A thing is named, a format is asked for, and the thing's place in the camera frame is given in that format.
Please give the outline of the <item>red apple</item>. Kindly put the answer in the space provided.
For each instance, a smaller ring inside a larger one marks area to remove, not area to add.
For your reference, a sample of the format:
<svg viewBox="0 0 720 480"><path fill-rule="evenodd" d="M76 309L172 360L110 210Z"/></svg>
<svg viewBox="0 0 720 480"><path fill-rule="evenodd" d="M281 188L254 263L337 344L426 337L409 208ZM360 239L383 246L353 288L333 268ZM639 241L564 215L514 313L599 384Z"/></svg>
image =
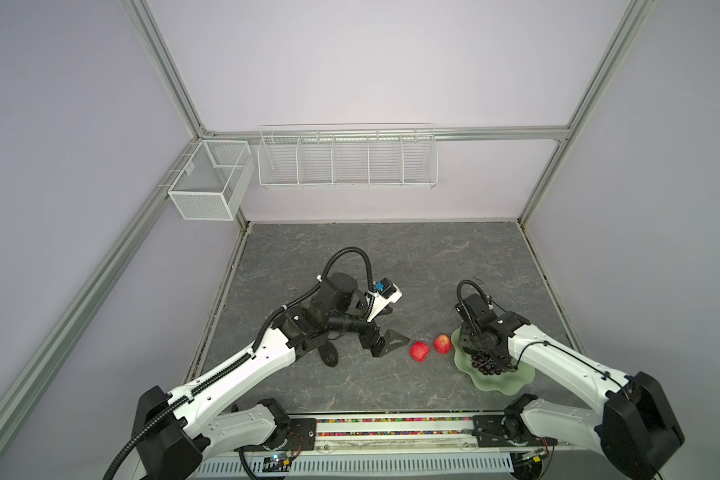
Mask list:
<svg viewBox="0 0 720 480"><path fill-rule="evenodd" d="M430 347L424 342L415 342L410 348L410 356L416 362L424 362L430 353Z"/></svg>
<svg viewBox="0 0 720 480"><path fill-rule="evenodd" d="M448 335L440 334L433 341L435 350L440 354L448 354L453 349L451 338Z"/></svg>

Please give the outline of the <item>dark purple grape bunch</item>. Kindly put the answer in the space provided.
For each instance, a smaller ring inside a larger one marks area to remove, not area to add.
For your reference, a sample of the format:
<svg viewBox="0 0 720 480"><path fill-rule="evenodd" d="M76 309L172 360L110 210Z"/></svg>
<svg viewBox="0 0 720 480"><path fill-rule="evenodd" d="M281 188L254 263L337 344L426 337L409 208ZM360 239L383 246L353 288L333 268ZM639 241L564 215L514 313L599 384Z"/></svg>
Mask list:
<svg viewBox="0 0 720 480"><path fill-rule="evenodd" d="M490 354L473 354L471 366L484 376L497 376L505 372L505 369Z"/></svg>

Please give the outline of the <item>dark avocado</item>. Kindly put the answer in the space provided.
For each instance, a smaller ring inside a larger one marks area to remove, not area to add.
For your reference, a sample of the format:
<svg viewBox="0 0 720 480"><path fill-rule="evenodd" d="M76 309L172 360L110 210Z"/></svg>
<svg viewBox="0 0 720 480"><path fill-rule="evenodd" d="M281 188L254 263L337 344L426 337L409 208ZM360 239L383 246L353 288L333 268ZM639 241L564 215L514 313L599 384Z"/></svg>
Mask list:
<svg viewBox="0 0 720 480"><path fill-rule="evenodd" d="M334 368L337 366L339 361L339 355L335 345L331 341L327 341L323 345L321 345L318 348L318 353L322 362L326 366L330 368Z"/></svg>

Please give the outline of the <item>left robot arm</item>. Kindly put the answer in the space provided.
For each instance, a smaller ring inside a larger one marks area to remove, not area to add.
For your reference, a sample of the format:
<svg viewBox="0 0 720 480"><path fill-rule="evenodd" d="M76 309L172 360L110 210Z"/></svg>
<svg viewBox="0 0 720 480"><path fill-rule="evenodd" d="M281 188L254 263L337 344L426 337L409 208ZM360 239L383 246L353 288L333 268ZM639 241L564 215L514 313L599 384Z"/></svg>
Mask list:
<svg viewBox="0 0 720 480"><path fill-rule="evenodd" d="M375 358L407 345L408 337L382 331L375 321L391 313L401 296L388 278L373 278L364 250L339 250L313 286L266 318L251 344L192 381L169 391L155 386L142 394L131 437L105 478L114 478L131 453L137 453L148 479L186 479L216 454L284 445L290 418L276 400L232 414L225 409L270 375L328 347L331 333L357 335Z"/></svg>

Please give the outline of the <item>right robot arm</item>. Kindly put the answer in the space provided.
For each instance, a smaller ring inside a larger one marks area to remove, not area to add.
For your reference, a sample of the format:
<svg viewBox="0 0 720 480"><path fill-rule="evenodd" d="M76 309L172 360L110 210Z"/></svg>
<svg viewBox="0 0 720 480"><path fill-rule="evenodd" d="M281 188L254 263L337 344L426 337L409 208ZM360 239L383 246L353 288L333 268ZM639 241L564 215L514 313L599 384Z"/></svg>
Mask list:
<svg viewBox="0 0 720 480"><path fill-rule="evenodd" d="M459 345L477 368L499 376L530 366L585 403L575 408L524 394L488 433L513 444L554 439L603 455L630 479L659 479L685 436L659 381L607 367L497 305L474 281L456 287Z"/></svg>

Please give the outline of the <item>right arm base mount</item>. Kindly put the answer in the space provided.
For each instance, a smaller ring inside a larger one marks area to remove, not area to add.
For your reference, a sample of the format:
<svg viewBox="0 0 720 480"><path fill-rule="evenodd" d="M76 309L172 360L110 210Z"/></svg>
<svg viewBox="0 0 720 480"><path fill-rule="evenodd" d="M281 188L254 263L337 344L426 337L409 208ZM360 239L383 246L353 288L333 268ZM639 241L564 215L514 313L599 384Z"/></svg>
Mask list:
<svg viewBox="0 0 720 480"><path fill-rule="evenodd" d="M519 417L479 414L472 417L472 436L480 448L552 447L558 441L534 436Z"/></svg>

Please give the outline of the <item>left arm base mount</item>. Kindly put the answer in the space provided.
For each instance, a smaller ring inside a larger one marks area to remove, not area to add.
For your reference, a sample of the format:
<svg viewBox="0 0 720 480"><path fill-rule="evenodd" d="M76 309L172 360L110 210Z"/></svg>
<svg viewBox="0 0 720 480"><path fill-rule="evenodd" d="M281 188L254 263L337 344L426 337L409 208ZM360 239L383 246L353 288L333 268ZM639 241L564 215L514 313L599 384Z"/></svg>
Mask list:
<svg viewBox="0 0 720 480"><path fill-rule="evenodd" d="M312 451L317 440L315 418L292 418L286 427L278 427L262 445L245 446L246 452Z"/></svg>

